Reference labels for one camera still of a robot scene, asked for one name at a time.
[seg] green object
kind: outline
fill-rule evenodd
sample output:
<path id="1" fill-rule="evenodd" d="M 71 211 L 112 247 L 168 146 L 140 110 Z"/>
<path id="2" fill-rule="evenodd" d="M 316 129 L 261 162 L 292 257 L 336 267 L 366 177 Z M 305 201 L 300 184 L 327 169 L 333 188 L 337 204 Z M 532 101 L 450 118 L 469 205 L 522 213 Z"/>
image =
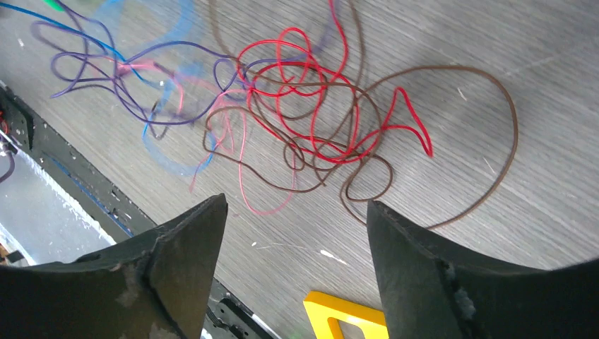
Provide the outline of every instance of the green object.
<path id="1" fill-rule="evenodd" d="M 57 4 L 54 0 L 44 0 L 46 1 L 46 4 L 48 4 L 48 6 L 52 7 L 53 9 L 60 11 L 60 12 L 64 12 L 64 9 L 62 9 L 62 7 L 60 7 L 59 4 Z"/>

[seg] wooden table surface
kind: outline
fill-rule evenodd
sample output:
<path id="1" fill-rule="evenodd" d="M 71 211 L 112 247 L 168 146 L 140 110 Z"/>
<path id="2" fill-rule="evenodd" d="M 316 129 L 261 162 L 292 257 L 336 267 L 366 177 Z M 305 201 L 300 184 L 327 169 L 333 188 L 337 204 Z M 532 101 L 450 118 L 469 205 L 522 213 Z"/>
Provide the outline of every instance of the wooden table surface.
<path id="1" fill-rule="evenodd" d="M 63 13 L 41 0 L 12 3 L 69 23 Z M 218 50 L 205 1 L 127 0 L 102 5 L 100 0 L 72 0 L 67 4 L 106 22 L 117 48 L 127 57 L 164 36 Z M 330 15 L 324 0 L 238 0 L 217 1 L 217 5 L 221 34 L 236 53 L 255 40 L 276 38 L 292 25 L 317 41 Z M 520 145 L 505 182 L 473 214 L 438 232 L 484 254 L 539 268 L 596 257 L 599 2 L 357 0 L 356 6 L 366 39 L 366 83 L 409 66 L 464 64 L 496 75 L 516 103 Z M 355 76 L 356 28 L 346 0 L 340 1 L 339 16 L 352 46 L 346 73 Z M 269 216 L 254 215 L 245 207 L 237 166 L 224 159 L 212 161 L 190 194 L 191 179 L 170 174 L 154 161 L 141 140 L 143 124 L 110 93 L 92 89 L 49 98 L 66 83 L 49 70 L 55 51 L 32 37 L 31 23 L 31 17 L 0 11 L 0 79 L 156 222 L 225 192 L 230 215 L 216 277 L 283 338 L 314 336 L 302 306 L 311 290 L 381 308 L 365 228 L 337 198 L 349 169 L 335 174 L 325 188 L 293 196 L 284 210 Z M 91 25 L 86 28 L 105 40 Z M 81 41 L 74 37 L 44 32 L 64 47 L 82 50 Z M 333 31 L 319 60 L 337 67 L 341 47 Z M 248 59 L 272 56 L 273 49 L 264 47 Z M 206 53 L 175 47 L 150 57 L 172 68 L 195 62 L 211 80 L 215 59 Z M 65 60 L 59 68 L 74 74 L 77 65 Z M 135 78 L 128 85 L 146 106 L 160 95 Z M 410 93 L 431 134 L 435 157 L 428 158 L 408 133 L 385 137 L 381 154 L 395 167 L 395 181 L 382 201 L 421 225 L 431 225 L 463 210 L 497 176 L 512 142 L 509 109 L 488 81 L 449 71 L 423 71 L 390 81 L 375 95 L 382 107 L 389 106 L 397 85 Z M 212 94 L 196 86 L 186 95 L 190 106 L 201 107 Z M 347 93 L 339 90 L 331 95 L 323 115 L 334 120 L 349 104 Z M 365 124 L 374 119 L 365 116 Z M 393 120 L 410 121 L 407 109 L 399 105 Z M 239 117 L 233 119 L 235 131 L 240 122 Z M 157 145 L 174 161 L 193 165 L 206 154 L 202 135 L 199 125 L 177 127 Z M 247 161 L 274 181 L 289 184 L 281 148 L 259 126 L 250 125 Z M 380 189 L 384 177 L 384 168 L 369 166 L 356 182 L 355 195 L 368 196 Z M 298 185 L 311 182 L 313 178 L 300 176 Z M 258 208 L 272 208 L 285 198 L 249 173 L 245 187 Z M 364 215 L 365 204 L 355 208 Z"/>

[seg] yellow object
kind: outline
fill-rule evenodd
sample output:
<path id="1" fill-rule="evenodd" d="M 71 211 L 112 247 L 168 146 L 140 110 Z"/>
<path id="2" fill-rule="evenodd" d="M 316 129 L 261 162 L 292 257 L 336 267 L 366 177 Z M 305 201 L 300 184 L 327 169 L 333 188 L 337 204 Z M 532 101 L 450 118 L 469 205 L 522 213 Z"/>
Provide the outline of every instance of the yellow object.
<path id="1" fill-rule="evenodd" d="M 322 292 L 310 292 L 304 307 L 317 339 L 343 339 L 339 320 L 359 327 L 365 339 L 389 339 L 383 312 L 339 299 Z"/>

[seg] brown wire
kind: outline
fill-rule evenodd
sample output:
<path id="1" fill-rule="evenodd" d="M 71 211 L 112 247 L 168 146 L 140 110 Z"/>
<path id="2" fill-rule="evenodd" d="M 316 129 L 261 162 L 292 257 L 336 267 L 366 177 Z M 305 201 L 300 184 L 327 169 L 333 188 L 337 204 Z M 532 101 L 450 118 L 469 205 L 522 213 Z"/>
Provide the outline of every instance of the brown wire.
<path id="1" fill-rule="evenodd" d="M 349 88 L 352 90 L 353 94 L 353 99 L 352 99 L 352 108 L 348 110 L 348 112 L 345 114 L 345 116 L 343 117 L 342 122 L 338 125 L 337 129 L 328 137 L 328 138 L 322 138 L 322 137 L 318 137 L 315 136 L 315 139 L 317 141 L 321 141 L 322 144 L 318 147 L 317 151 L 320 151 L 327 143 L 330 144 L 334 144 L 340 148 L 349 148 L 349 143 L 350 143 L 350 139 L 351 139 L 351 126 L 353 123 L 353 114 L 355 113 L 354 111 L 354 107 L 356 105 L 358 105 L 358 102 L 362 99 L 365 98 L 367 100 L 367 102 L 374 108 L 374 112 L 377 115 L 377 119 L 379 120 L 379 130 L 380 130 L 380 134 L 379 134 L 379 142 L 373 147 L 373 149 L 370 151 L 370 153 L 367 154 L 367 156 L 365 156 L 364 158 L 362 158 L 358 164 L 358 166 L 356 167 L 356 169 L 354 169 L 350 176 L 341 184 L 340 190 L 339 190 L 339 197 L 340 197 L 340 201 L 343 205 L 343 207 L 346 209 L 346 211 L 351 214 L 351 216 L 353 216 L 356 220 L 360 221 L 362 224 L 365 224 L 364 221 L 362 221 L 360 219 L 360 217 L 358 217 L 356 214 L 354 214 L 351 209 L 349 208 L 349 206 L 347 205 L 347 203 L 345 202 L 345 200 L 347 199 L 347 201 L 352 201 L 352 202 L 365 202 L 368 200 L 372 200 L 372 199 L 378 199 L 381 196 L 383 196 L 390 188 L 391 185 L 393 183 L 393 167 L 391 166 L 391 164 L 383 159 L 382 157 L 380 157 L 379 155 L 376 154 L 376 151 L 378 150 L 378 147 L 381 145 L 381 141 L 383 138 L 383 135 L 385 134 L 385 130 L 382 129 L 384 123 L 383 123 L 383 119 L 382 119 L 382 115 L 380 112 L 380 109 L 378 107 L 378 105 L 375 104 L 375 102 L 373 101 L 373 99 L 371 98 L 371 96 L 369 95 L 369 92 L 372 91 L 373 89 L 377 88 L 379 85 L 381 85 L 382 83 L 391 80 L 392 78 L 397 78 L 399 76 L 404 76 L 406 74 L 412 73 L 412 72 L 416 72 L 416 71 L 465 71 L 465 72 L 469 72 L 469 73 L 474 73 L 477 74 L 479 76 L 482 76 L 483 78 L 488 79 L 489 81 L 491 81 L 491 83 L 493 83 L 494 85 L 496 85 L 499 90 L 502 92 L 502 94 L 504 95 L 510 112 L 511 112 L 511 118 L 512 118 L 512 123 L 513 123 L 513 141 L 512 141 L 512 146 L 511 146 L 511 151 L 502 167 L 502 170 L 499 172 L 499 175 L 497 176 L 497 178 L 494 180 L 493 184 L 491 185 L 491 187 L 486 190 L 486 192 L 479 197 L 479 199 L 477 199 L 474 203 L 472 203 L 469 207 L 467 207 L 465 210 L 461 211 L 459 214 L 455 215 L 452 218 L 449 218 L 448 220 L 445 220 L 443 222 L 439 222 L 435 225 L 431 225 L 429 227 L 427 227 L 428 229 L 435 229 L 438 227 L 442 227 L 448 224 L 451 224 L 457 220 L 460 220 L 461 218 L 464 218 L 466 215 L 468 215 L 469 213 L 471 213 L 472 211 L 474 211 L 478 206 L 480 206 L 481 204 L 483 204 L 497 189 L 497 187 L 501 184 L 501 182 L 503 181 L 503 179 L 505 178 L 505 176 L 507 175 L 507 172 L 509 171 L 509 168 L 511 166 L 511 163 L 514 161 L 514 157 L 516 155 L 516 149 L 518 147 L 518 117 L 516 114 L 516 107 L 514 105 L 514 101 L 511 99 L 511 96 L 509 94 L 509 92 L 507 91 L 507 89 L 502 85 L 502 83 L 495 78 L 493 75 L 491 75 L 490 73 L 483 71 L 481 69 L 477 69 L 475 67 L 470 67 L 470 66 L 459 66 L 459 65 L 426 65 L 426 66 L 416 66 L 416 67 L 411 67 L 408 69 L 405 69 L 403 71 L 399 71 L 396 73 L 393 73 L 389 76 L 386 76 L 384 78 L 379 79 L 378 81 L 374 82 L 372 85 L 370 85 L 369 87 L 367 87 L 366 89 L 362 89 L 360 87 L 357 86 L 357 84 L 360 82 L 362 74 L 363 74 L 363 69 L 364 69 L 364 59 L 365 59 L 365 46 L 364 46 L 364 35 L 363 35 L 363 31 L 362 31 L 362 26 L 360 23 L 360 19 L 357 13 L 357 10 L 354 6 L 353 0 L 349 1 L 350 3 L 350 8 L 352 10 L 352 18 L 355 22 L 355 25 L 357 27 L 357 34 L 358 34 L 358 41 L 359 41 L 359 50 L 360 50 L 360 66 L 359 66 L 359 70 L 358 70 L 358 75 L 357 75 L 357 79 L 356 79 L 356 85 L 351 85 L 351 84 L 347 84 L 347 83 L 337 83 L 337 82 L 322 82 L 322 83 L 286 83 L 286 82 L 282 82 L 282 81 L 277 81 L 276 79 L 272 79 L 269 78 L 267 76 L 264 75 L 258 75 L 256 72 L 252 71 L 252 70 L 247 70 L 247 73 L 253 74 L 255 76 L 259 76 L 259 78 L 261 80 L 265 80 L 271 83 L 274 83 L 276 85 L 282 85 L 282 86 L 288 86 L 288 87 L 293 87 L 293 88 L 301 88 L 301 87 L 325 87 L 328 89 L 328 87 L 331 86 L 338 86 L 338 87 L 345 87 L 345 88 Z M 213 36 L 216 39 L 216 42 L 218 43 L 218 45 L 220 46 L 220 48 L 224 51 L 224 53 L 229 54 L 231 57 L 231 59 L 233 59 L 235 62 L 237 62 L 237 64 L 244 68 L 244 65 L 241 63 L 240 60 L 238 60 L 236 57 L 233 56 L 233 54 L 230 52 L 230 50 L 227 48 L 227 46 L 225 45 L 225 43 L 223 42 L 223 39 L 220 35 L 220 30 L 218 27 L 218 19 L 217 19 L 217 13 L 216 13 L 216 4 L 215 4 L 215 0 L 208 0 L 208 7 L 209 7 L 209 15 L 210 15 L 210 24 L 212 26 L 212 31 L 213 31 Z M 264 105 L 264 107 L 266 107 L 267 109 L 271 109 L 272 107 L 269 107 L 268 105 L 266 105 L 266 103 L 264 103 L 261 98 L 259 97 L 259 95 L 257 95 L 256 93 L 253 94 L 252 99 L 254 100 L 254 104 L 256 106 L 256 110 L 257 112 L 255 112 L 252 109 L 252 105 L 250 105 L 250 107 L 242 107 L 242 106 L 235 106 L 235 107 L 222 107 L 220 109 L 216 109 L 213 112 L 210 113 L 210 115 L 206 118 L 206 128 L 208 129 L 208 121 L 209 119 L 211 119 L 215 114 L 219 113 L 219 112 L 224 112 L 226 110 L 231 110 L 231 109 L 240 109 L 243 110 L 245 112 L 247 112 L 248 114 L 250 114 L 253 118 L 255 118 L 256 120 L 261 121 L 263 124 L 265 124 L 266 126 L 268 126 L 272 131 L 275 132 L 275 134 L 277 134 L 277 136 L 281 139 L 284 140 L 284 147 L 283 147 L 283 157 L 285 159 L 285 163 L 287 164 L 287 166 L 292 169 L 292 170 L 296 170 L 296 171 L 302 171 L 304 168 L 308 167 L 314 170 L 316 177 L 319 180 L 319 183 L 313 185 L 313 187 L 310 187 L 308 189 L 289 189 L 287 187 L 281 187 L 278 186 L 276 184 L 273 184 L 272 182 L 268 181 L 266 178 L 264 178 L 260 173 L 258 173 L 258 171 L 256 171 L 251 165 L 248 165 L 245 162 L 239 161 L 237 159 L 234 159 L 233 157 L 230 157 L 228 155 L 210 150 L 207 146 L 206 146 L 206 134 L 207 132 L 204 133 L 204 137 L 203 137 L 203 147 L 206 151 L 213 153 L 214 155 L 218 155 L 220 157 L 223 157 L 225 159 L 228 159 L 230 161 L 233 161 L 237 164 L 240 164 L 241 166 L 246 167 L 248 170 L 252 171 L 260 180 L 262 180 L 263 182 L 265 182 L 267 185 L 272 186 L 275 189 L 279 189 L 281 191 L 287 191 L 287 192 L 293 192 L 293 193 L 308 193 L 311 192 L 317 188 L 319 188 L 320 186 L 325 186 L 325 181 L 340 167 L 340 164 L 336 164 L 330 168 L 323 168 L 323 167 L 318 167 L 316 166 L 316 156 L 313 154 L 312 155 L 312 159 L 310 161 L 308 161 L 305 157 L 305 155 L 303 154 L 303 152 L 300 150 L 300 146 L 297 143 L 297 137 L 292 137 L 289 136 L 287 133 L 285 133 L 283 130 L 279 129 L 278 127 L 274 126 L 272 123 L 269 122 L 269 120 L 265 117 L 264 113 L 262 112 L 262 109 L 260 108 L 260 104 L 262 103 Z M 298 121 L 304 118 L 307 118 L 311 115 L 311 113 L 314 110 L 307 112 L 306 114 L 301 114 L 298 117 L 289 117 L 289 116 L 283 116 L 284 119 L 286 120 L 290 120 L 290 121 Z M 350 123 L 348 124 L 348 142 L 346 144 L 334 141 L 333 139 L 340 133 L 340 131 L 343 129 L 343 126 L 345 125 L 345 123 L 347 121 L 350 121 Z M 300 162 L 300 167 L 293 167 L 292 164 L 290 163 L 290 161 L 287 158 L 287 150 L 291 150 L 295 157 L 297 159 L 299 159 Z M 353 157 L 357 157 L 358 156 L 358 152 L 356 150 L 354 150 L 351 154 L 349 154 L 345 160 L 350 160 Z M 389 171 L 389 180 L 387 182 L 387 185 L 385 186 L 385 188 L 378 193 L 377 195 L 370 197 L 370 198 L 353 198 L 350 196 L 350 188 L 355 180 L 355 178 L 358 176 L 358 174 L 361 172 L 361 170 L 364 168 L 364 166 L 372 159 L 376 159 L 380 162 L 382 162 L 388 169 Z"/>

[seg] wood grain surface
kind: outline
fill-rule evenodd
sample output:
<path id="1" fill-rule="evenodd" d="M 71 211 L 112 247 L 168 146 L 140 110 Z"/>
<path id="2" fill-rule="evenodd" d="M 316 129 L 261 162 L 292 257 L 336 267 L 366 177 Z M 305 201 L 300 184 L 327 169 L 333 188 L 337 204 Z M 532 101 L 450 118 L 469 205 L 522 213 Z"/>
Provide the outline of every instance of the wood grain surface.
<path id="1" fill-rule="evenodd" d="M 152 7 L 152 2 L 163 6 Z M 168 32 L 181 17 L 184 2 L 128 0 L 120 18 L 99 19 L 114 21 L 117 46 L 129 57 Z M 68 22 L 41 0 L 13 3 Z M 102 2 L 67 4 L 92 15 Z M 409 66 L 464 64 L 499 77 L 516 103 L 520 145 L 505 182 L 472 215 L 438 232 L 484 254 L 538 268 L 596 257 L 599 2 L 356 0 L 356 4 L 366 38 L 365 83 Z M 327 8 L 324 0 L 218 1 L 222 34 L 234 52 L 255 40 L 275 38 L 291 25 L 318 40 L 328 20 Z M 352 45 L 347 74 L 355 76 L 356 29 L 346 0 L 340 1 L 340 18 Z M 195 0 L 186 39 L 218 49 L 208 20 L 207 3 Z M 156 222 L 225 192 L 230 215 L 216 276 L 283 338 L 314 337 L 302 306 L 311 290 L 381 308 L 366 231 L 337 198 L 348 169 L 335 174 L 327 187 L 296 195 L 282 212 L 266 217 L 245 208 L 237 166 L 226 160 L 215 159 L 190 194 L 190 178 L 170 174 L 149 156 L 141 142 L 143 124 L 114 96 L 82 90 L 49 99 L 66 83 L 50 72 L 55 52 L 32 38 L 31 23 L 30 17 L 0 11 L 0 79 Z M 74 37 L 51 30 L 45 35 L 73 51 L 82 50 Z M 334 68 L 341 51 L 338 35 L 332 34 L 319 58 Z M 272 55 L 272 48 L 265 47 L 248 59 Z M 172 68 L 197 61 L 211 79 L 214 58 L 206 53 L 176 47 L 151 57 Z M 72 74 L 76 67 L 74 61 L 59 65 Z M 151 106 L 160 95 L 134 78 L 128 84 L 144 105 Z M 408 133 L 385 137 L 381 154 L 393 163 L 395 182 L 382 200 L 415 222 L 431 225 L 459 213 L 492 183 L 512 142 L 509 110 L 488 81 L 450 71 L 423 71 L 390 81 L 376 91 L 382 107 L 388 107 L 397 85 L 412 96 L 436 155 L 429 159 Z M 200 87 L 188 94 L 189 102 L 195 100 L 199 107 L 211 95 Z M 348 94 L 339 90 L 332 93 L 323 114 L 335 121 L 349 104 Z M 300 104 L 295 111 L 307 106 Z M 365 119 L 365 124 L 373 123 L 374 116 Z M 410 116 L 398 107 L 393 120 L 410 121 Z M 239 129 L 240 119 L 233 122 Z M 200 126 L 174 128 L 159 147 L 173 160 L 192 165 L 205 155 L 202 135 Z M 275 182 L 289 184 L 290 174 L 279 156 L 281 145 L 256 125 L 250 126 L 248 138 L 247 161 Z M 370 165 L 356 181 L 355 195 L 373 193 L 385 176 L 383 167 Z M 300 186 L 310 182 L 313 179 L 299 179 Z M 272 208 L 285 198 L 249 173 L 246 190 L 258 208 Z M 365 204 L 355 209 L 364 215 Z M 323 255 L 323 250 L 339 260 Z"/>

